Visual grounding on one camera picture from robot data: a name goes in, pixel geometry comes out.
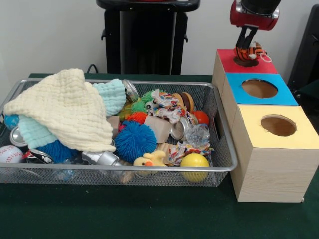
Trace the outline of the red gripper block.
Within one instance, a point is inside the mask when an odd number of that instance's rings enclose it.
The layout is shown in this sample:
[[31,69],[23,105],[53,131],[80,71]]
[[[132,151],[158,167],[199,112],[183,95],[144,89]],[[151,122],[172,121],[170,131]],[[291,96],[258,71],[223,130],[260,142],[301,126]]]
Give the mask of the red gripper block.
[[230,23],[241,27],[237,48],[248,49],[259,30],[270,31],[276,25],[280,10],[279,0],[234,0],[230,10]]

